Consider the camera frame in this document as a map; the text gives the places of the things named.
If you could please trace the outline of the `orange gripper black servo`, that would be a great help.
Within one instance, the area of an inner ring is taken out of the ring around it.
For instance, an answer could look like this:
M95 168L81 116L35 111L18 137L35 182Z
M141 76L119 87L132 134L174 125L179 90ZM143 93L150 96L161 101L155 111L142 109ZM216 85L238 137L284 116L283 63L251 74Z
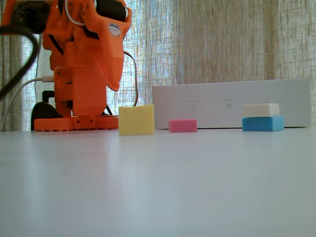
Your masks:
M123 70L123 41L131 26L131 9L123 0L87 0L86 27L101 39L99 73L106 86L118 91Z

